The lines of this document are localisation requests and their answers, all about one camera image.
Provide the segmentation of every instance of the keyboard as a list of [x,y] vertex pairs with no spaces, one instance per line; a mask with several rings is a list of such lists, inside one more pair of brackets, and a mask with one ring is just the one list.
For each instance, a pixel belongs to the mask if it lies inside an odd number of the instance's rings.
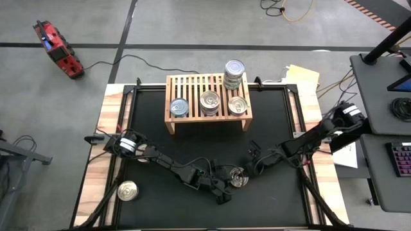
[[411,142],[392,142],[386,147],[397,176],[411,176]]

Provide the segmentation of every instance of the red power tool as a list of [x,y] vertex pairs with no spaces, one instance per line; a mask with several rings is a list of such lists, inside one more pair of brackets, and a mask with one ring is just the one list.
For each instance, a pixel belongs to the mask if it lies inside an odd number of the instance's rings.
[[83,76],[83,65],[75,55],[72,47],[49,21],[40,22],[33,26],[41,40],[44,49],[52,61],[58,65],[70,78]]

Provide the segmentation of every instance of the wooden stand leg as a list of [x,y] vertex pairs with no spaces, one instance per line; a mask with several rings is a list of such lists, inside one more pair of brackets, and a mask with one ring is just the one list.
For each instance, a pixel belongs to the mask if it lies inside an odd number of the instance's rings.
[[249,129],[251,123],[251,119],[244,119],[241,121],[241,124],[243,125],[243,132],[246,132]]
[[169,133],[174,135],[175,123],[166,122],[166,126],[167,126],[167,129],[168,129]]

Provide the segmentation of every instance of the wooden shelf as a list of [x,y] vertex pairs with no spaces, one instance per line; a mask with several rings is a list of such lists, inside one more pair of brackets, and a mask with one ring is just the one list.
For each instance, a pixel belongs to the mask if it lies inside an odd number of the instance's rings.
[[[171,134],[175,133],[176,123],[241,121],[243,131],[246,132],[252,120],[251,102],[247,75],[243,74],[243,81],[236,90],[228,90],[223,84],[224,73],[216,74],[181,74],[167,76],[166,107],[164,122]],[[207,90],[215,91],[221,99],[216,115],[207,116],[200,109],[200,96]],[[247,110],[241,116],[231,115],[228,101],[234,96],[241,96],[247,102]],[[170,112],[170,102],[175,98],[184,98],[188,101],[189,112],[186,117],[175,117]]]

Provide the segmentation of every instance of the black pole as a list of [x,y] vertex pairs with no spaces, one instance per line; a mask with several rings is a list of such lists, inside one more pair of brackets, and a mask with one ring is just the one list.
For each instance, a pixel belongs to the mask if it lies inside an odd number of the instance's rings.
[[411,17],[403,22],[396,30],[394,30],[387,38],[385,38],[378,46],[376,46],[363,61],[366,64],[375,64],[384,52],[392,48],[400,39],[402,39],[408,32],[411,31]]

